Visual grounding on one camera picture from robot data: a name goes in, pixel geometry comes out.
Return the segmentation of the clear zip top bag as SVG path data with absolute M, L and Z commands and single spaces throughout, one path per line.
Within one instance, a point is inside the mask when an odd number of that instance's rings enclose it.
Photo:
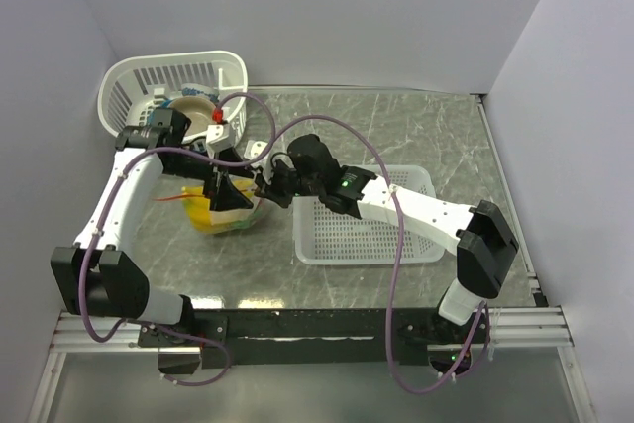
M 251 228 L 268 212 L 269 206 L 255 196 L 252 179 L 231 176 L 230 180 L 252 203 L 252 208 L 216 207 L 214 200 L 203 194 L 202 185 L 183 185 L 178 193 L 154 197 L 153 202 L 180 203 L 190 225 L 203 234 L 219 235 Z

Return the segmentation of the yellow fake banana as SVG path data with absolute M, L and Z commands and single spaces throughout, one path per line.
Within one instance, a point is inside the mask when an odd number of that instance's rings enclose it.
M 252 200 L 254 207 L 259 205 L 260 200 L 254 196 L 255 184 L 251 179 L 233 178 L 232 182 Z M 210 201 L 202 195 L 202 191 L 202 186 L 183 186 L 181 188 L 184 195 L 183 208 L 195 230 L 210 234 Z

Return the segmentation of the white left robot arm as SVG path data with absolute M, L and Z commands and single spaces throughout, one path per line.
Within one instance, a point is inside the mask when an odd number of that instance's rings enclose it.
M 197 322 L 191 299 L 153 286 L 132 258 L 132 241 L 155 182 L 163 174 L 195 178 L 217 205 L 229 207 L 237 195 L 229 169 L 247 174 L 251 161 L 235 151 L 235 128 L 220 109 L 203 134 L 204 152 L 191 150 L 183 139 L 190 119 L 158 108 L 148 124 L 127 126 L 117 136 L 112 171 L 90 220 L 68 247 L 57 247 L 51 268 L 68 312 L 81 317 L 90 337 L 109 340 L 92 326 L 94 317 L 110 317 L 161 326 L 177 346 L 195 337 Z

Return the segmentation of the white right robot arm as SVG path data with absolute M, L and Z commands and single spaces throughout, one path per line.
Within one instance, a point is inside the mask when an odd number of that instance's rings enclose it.
M 456 276 L 433 319 L 445 342 L 459 340 L 477 307 L 499 295 L 519 251 L 494 203 L 447 202 L 398 186 L 384 172 L 341 165 L 314 134 L 292 141 L 281 158 L 267 159 L 255 184 L 258 197 L 282 208 L 296 197 L 315 197 L 334 213 L 401 227 L 454 255 Z

